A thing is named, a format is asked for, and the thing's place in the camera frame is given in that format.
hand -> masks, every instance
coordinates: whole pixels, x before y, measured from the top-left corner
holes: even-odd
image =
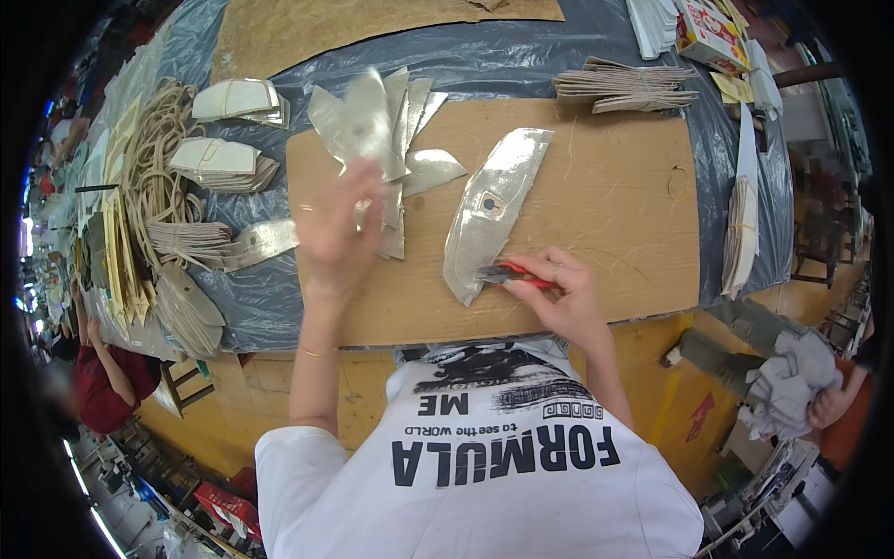
[[[80,283],[78,282],[78,277],[74,276],[72,278],[72,283],[70,285],[72,289],[72,301],[76,305],[80,305],[82,298],[80,297]]]
[[[814,429],[825,429],[841,419],[853,401],[843,390],[825,388],[807,404],[807,423]]]
[[[87,323],[87,338],[93,343],[93,347],[103,344],[103,338],[99,334],[99,318],[93,317]]]
[[[347,306],[379,249],[384,193],[378,163],[358,158],[325,185],[312,211],[298,216],[299,250],[310,266],[310,281],[302,293],[305,301],[338,309]],[[354,205],[367,199],[371,203],[363,231],[358,232]]]
[[[555,334],[584,350],[612,343],[611,331],[596,306],[596,281],[592,271],[556,247],[547,247],[535,257],[510,256],[509,261],[561,287],[556,302],[531,284],[509,281],[506,291],[524,301]]]

yellow floor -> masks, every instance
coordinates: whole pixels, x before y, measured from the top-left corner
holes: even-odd
[[[808,261],[804,273],[818,274],[819,266]],[[840,266],[831,290],[823,284],[791,282],[751,297],[771,310],[816,326],[844,300],[862,270],[862,265]],[[671,369],[659,365],[662,355],[690,326],[705,331],[733,351],[749,350],[703,311],[642,320],[612,331],[637,433],[658,447],[698,499],[715,489],[713,473],[721,464],[715,449],[735,420],[736,399],[686,361]],[[583,371],[578,351],[572,351],[571,362]],[[254,445],[261,435],[287,424],[291,355],[259,353],[244,369],[234,356],[224,356],[209,361],[208,366],[216,389],[187,408],[184,419],[173,416],[152,399],[143,402],[138,416],[143,425],[204,466],[231,476],[244,466],[254,466]],[[191,361],[182,363],[173,375],[191,367]],[[339,438],[349,451],[363,443],[382,417],[385,379],[393,369],[392,355],[387,351],[342,354]],[[206,384],[206,380],[196,376],[180,391],[190,394]],[[712,408],[703,406],[708,394]],[[696,412],[700,408],[710,409],[700,414]],[[690,436],[700,416],[704,416],[701,429]]]

gold bracelet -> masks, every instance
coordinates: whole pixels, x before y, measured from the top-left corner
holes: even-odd
[[[305,353],[306,353],[307,355],[309,355],[310,357],[330,357],[330,356],[332,356],[333,353],[335,353],[336,351],[338,351],[338,348],[336,347],[336,348],[333,348],[333,350],[330,351],[330,352],[328,352],[328,353],[313,353],[311,350],[309,350],[308,348],[304,347],[303,345],[300,345],[300,344],[299,344],[299,347],[301,348],[301,350],[302,350],[303,352],[305,352]]]

person in red shirt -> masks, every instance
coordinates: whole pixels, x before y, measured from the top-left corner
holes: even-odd
[[[79,418],[99,435],[107,435],[124,427],[139,404],[156,390],[161,381],[161,361],[106,347],[99,333],[99,319],[87,321],[77,280],[72,280],[72,300],[78,330],[86,330],[87,338],[71,377],[56,384],[53,400],[63,414]]]

cardboard sheet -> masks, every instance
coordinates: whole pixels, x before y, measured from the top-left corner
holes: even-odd
[[[588,106],[558,106],[554,99],[449,102],[411,148],[446,149],[471,174],[519,126],[550,129],[555,137],[502,254],[554,244],[586,262],[609,322],[695,307],[696,173],[686,123],[662,114],[589,114]],[[293,136],[286,157],[291,214],[300,218],[299,205],[312,206],[316,188],[342,166],[313,130]],[[543,330],[499,287],[485,286],[465,308],[444,282],[444,242],[467,181],[460,177],[405,200],[406,260],[376,261],[351,303],[340,345]],[[300,252],[298,272],[306,282]]]
[[[512,0],[492,13],[466,0],[231,0],[217,37],[211,83],[270,78],[365,38],[480,20],[565,21],[557,0]]]

